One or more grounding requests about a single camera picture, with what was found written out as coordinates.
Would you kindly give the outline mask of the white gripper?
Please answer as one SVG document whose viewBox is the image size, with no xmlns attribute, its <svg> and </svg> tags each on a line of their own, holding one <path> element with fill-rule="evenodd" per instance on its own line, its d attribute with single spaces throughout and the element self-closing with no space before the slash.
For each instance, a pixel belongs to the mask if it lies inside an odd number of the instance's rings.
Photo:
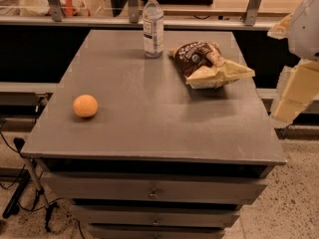
<svg viewBox="0 0 319 239">
<path fill-rule="evenodd" d="M 272 26 L 267 36 L 288 37 L 289 51 L 301 60 L 280 73 L 270 108 L 274 128 L 285 128 L 304 112 L 319 94 L 319 0 L 303 0 L 293 16 L 289 14 Z"/>
</svg>

